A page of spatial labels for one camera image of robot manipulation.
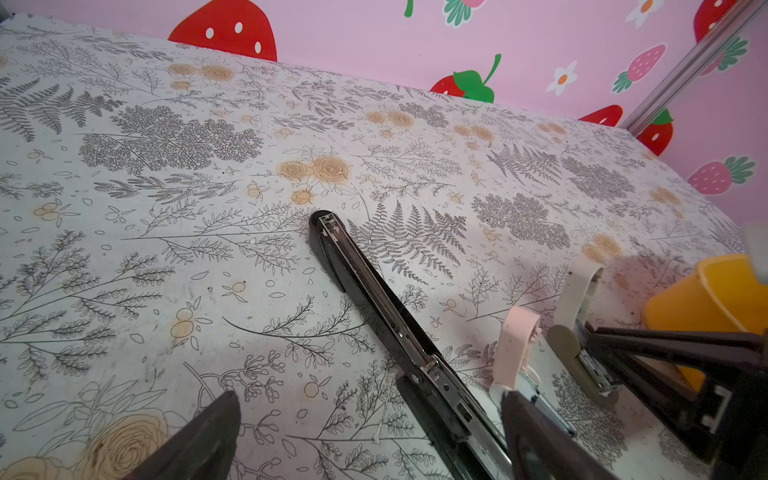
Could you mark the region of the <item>pink white small stapler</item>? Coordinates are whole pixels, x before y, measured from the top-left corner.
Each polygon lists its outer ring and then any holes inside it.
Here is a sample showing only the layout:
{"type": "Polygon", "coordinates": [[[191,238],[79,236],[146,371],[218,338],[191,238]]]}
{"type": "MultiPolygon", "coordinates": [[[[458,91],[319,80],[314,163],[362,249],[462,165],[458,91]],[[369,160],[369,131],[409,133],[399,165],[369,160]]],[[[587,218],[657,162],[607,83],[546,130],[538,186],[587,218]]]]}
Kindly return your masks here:
{"type": "Polygon", "coordinates": [[[572,424],[558,413],[539,388],[538,374],[529,366],[533,347],[540,334],[540,315],[525,307],[512,307],[502,322],[492,367],[489,396],[501,409],[505,394],[519,392],[571,438],[576,437],[572,424]]]}

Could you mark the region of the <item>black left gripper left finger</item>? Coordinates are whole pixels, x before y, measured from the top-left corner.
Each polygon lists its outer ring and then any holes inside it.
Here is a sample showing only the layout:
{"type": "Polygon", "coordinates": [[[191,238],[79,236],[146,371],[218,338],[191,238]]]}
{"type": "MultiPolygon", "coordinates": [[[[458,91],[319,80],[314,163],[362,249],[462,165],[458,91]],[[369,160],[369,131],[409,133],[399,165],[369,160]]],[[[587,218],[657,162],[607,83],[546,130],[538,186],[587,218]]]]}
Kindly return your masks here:
{"type": "Polygon", "coordinates": [[[226,479],[240,424],[238,396],[226,391],[124,479],[226,479]]]}

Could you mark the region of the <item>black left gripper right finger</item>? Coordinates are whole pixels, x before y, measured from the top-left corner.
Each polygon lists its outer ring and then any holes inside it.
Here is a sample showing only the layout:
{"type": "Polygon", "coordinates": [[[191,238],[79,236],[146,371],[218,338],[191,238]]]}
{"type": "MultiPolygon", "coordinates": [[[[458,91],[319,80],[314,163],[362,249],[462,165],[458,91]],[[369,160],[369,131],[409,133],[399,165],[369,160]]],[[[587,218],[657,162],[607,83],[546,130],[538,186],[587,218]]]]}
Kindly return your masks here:
{"type": "Polygon", "coordinates": [[[616,479],[518,391],[503,395],[501,419],[515,479],[616,479]]]}

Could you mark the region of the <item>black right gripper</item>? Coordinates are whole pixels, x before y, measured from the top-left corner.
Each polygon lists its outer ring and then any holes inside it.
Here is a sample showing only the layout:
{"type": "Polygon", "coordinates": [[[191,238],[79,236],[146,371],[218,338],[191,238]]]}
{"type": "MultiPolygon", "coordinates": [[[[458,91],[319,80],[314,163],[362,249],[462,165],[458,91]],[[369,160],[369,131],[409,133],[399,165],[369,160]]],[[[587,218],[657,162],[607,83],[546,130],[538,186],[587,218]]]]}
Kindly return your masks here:
{"type": "Polygon", "coordinates": [[[767,340],[752,333],[598,328],[590,355],[688,447],[716,447],[712,479],[767,477],[767,340]],[[707,373],[699,391],[632,355],[707,373]]]}

